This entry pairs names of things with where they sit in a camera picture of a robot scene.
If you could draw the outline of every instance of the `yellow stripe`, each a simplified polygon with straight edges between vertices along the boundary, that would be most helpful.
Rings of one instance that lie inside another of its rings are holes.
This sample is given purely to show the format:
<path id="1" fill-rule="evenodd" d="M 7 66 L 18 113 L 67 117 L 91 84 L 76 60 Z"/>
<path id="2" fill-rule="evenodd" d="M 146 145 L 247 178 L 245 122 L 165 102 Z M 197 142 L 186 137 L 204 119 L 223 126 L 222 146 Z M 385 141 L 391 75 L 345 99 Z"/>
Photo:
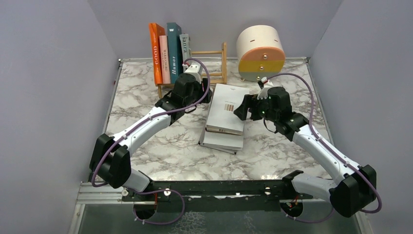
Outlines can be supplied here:
<path id="1" fill-rule="evenodd" d="M 279 72 L 284 66 L 284 60 L 278 61 L 246 61 L 241 60 L 238 65 L 240 72 Z"/>

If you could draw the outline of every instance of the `purple wall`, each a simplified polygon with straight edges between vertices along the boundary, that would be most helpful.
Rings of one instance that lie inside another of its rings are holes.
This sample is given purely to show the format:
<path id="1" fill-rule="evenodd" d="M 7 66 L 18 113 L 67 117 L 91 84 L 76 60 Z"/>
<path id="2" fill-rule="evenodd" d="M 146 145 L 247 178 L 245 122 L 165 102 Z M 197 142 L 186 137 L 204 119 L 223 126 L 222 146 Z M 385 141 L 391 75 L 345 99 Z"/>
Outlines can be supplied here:
<path id="1" fill-rule="evenodd" d="M 0 2 L 0 233 L 67 233 L 117 64 L 86 1 Z"/>
<path id="2" fill-rule="evenodd" d="M 196 50 L 217 50 L 247 27 L 268 24 L 278 30 L 288 57 L 313 54 L 342 0 L 88 0 L 116 55 L 151 58 L 149 22 L 177 22 Z"/>
<path id="3" fill-rule="evenodd" d="M 344 0 L 310 59 L 335 145 L 377 170 L 375 234 L 412 228 L 412 9 L 411 0 Z"/>

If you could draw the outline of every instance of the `gray book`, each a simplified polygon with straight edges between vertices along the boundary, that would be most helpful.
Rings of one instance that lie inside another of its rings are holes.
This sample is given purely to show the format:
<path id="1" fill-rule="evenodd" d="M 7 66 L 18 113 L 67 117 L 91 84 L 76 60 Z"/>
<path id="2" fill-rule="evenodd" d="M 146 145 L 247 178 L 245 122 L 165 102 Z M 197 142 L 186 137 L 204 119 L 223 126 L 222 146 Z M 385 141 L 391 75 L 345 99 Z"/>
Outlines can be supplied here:
<path id="1" fill-rule="evenodd" d="M 188 34 L 181 34 L 179 35 L 179 39 L 181 40 L 181 48 L 182 48 L 182 59 L 185 61 L 187 58 L 192 57 L 191 49 L 189 47 L 189 42 L 191 41 L 191 38 L 189 37 Z"/>
<path id="2" fill-rule="evenodd" d="M 201 133 L 201 137 L 199 137 L 199 142 L 198 142 L 199 145 L 207 147 L 207 148 L 211 148 L 211 149 L 214 149 L 214 150 L 219 150 L 219 151 L 223 151 L 223 152 L 226 152 L 226 153 L 230 153 L 230 154 L 233 154 L 233 155 L 237 154 L 238 150 L 220 148 L 219 145 L 214 145 L 214 144 L 205 144 L 204 143 L 205 133 L 207 134 L 207 141 L 210 138 L 210 137 L 208 137 L 208 134 L 210 134 L 210 133 L 206 132 L 205 129 L 203 129 L 202 133 Z"/>
<path id="3" fill-rule="evenodd" d="M 206 119 L 207 132 L 242 135 L 244 122 L 233 111 L 237 109 L 249 89 L 217 84 Z"/>

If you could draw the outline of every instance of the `book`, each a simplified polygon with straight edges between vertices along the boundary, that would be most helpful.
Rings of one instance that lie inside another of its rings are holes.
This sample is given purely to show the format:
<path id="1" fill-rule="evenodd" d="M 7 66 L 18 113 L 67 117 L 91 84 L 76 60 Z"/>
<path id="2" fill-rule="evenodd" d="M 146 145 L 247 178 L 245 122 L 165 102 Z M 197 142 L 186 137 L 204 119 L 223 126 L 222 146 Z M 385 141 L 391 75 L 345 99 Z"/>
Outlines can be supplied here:
<path id="1" fill-rule="evenodd" d="M 152 43 L 153 80 L 155 84 L 162 84 L 162 71 L 160 63 L 159 36 L 165 35 L 165 28 L 157 23 L 149 23 L 150 41 Z"/>
<path id="2" fill-rule="evenodd" d="M 189 43 L 191 41 L 191 38 L 189 37 L 188 34 L 181 34 L 179 35 L 179 39 L 181 40 L 181 48 L 182 48 L 182 61 L 185 61 L 186 59 L 192 57 L 191 49 L 189 47 Z"/>
<path id="3" fill-rule="evenodd" d="M 246 94 L 249 94 L 247 88 L 217 84 L 206 119 L 206 130 L 242 135 L 244 122 L 233 111 L 241 105 Z"/>
<path id="4" fill-rule="evenodd" d="M 159 44 L 161 49 L 162 82 L 170 84 L 168 36 L 159 36 Z"/>
<path id="5" fill-rule="evenodd" d="M 182 67 L 182 49 L 179 35 L 182 33 L 181 27 L 176 23 L 167 23 L 168 31 L 168 51 L 170 81 L 172 84 L 178 79 L 179 74 L 184 72 Z"/>
<path id="6" fill-rule="evenodd" d="M 231 149 L 226 149 L 226 148 L 219 148 L 219 147 L 210 146 L 210 145 L 208 145 L 208 144 L 205 145 L 205 144 L 204 144 L 204 138 L 205 138 L 205 128 L 202 130 L 201 137 L 199 138 L 198 144 L 199 144 L 200 146 L 208 147 L 208 148 L 211 148 L 211 149 L 214 149 L 214 150 L 223 151 L 223 152 L 230 153 L 230 154 L 233 154 L 233 155 L 236 155 L 237 152 L 238 152 L 238 150 L 231 150 Z"/>

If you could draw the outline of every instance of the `marble tabletop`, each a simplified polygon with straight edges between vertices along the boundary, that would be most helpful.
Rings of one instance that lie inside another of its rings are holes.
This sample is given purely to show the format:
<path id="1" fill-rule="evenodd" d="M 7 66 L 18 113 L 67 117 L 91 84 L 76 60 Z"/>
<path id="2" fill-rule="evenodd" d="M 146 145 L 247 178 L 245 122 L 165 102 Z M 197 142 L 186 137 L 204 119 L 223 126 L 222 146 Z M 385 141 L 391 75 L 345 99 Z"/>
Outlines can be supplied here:
<path id="1" fill-rule="evenodd" d="M 207 61 L 210 72 L 220 71 L 220 63 Z M 236 60 L 227 62 L 227 84 L 260 90 L 254 82 L 240 80 Z M 298 74 L 313 89 L 305 61 L 286 61 L 283 72 Z M 305 85 L 295 77 L 281 76 L 272 80 L 289 93 L 293 111 L 309 115 L 310 95 Z M 107 134 L 118 133 L 146 115 L 158 100 L 153 83 L 151 61 L 127 62 L 116 90 Z M 324 118 L 318 101 L 313 125 L 328 139 Z M 328 178 L 326 171 L 296 144 L 280 134 L 267 131 L 262 121 L 245 122 L 244 148 L 236 155 L 198 145 L 205 127 L 207 104 L 201 104 L 185 114 L 168 128 L 158 132 L 131 156 L 131 165 L 154 180 L 241 180 L 278 179 L 294 170 L 303 170 L 312 176 Z M 275 129 L 273 124 L 268 128 Z"/>

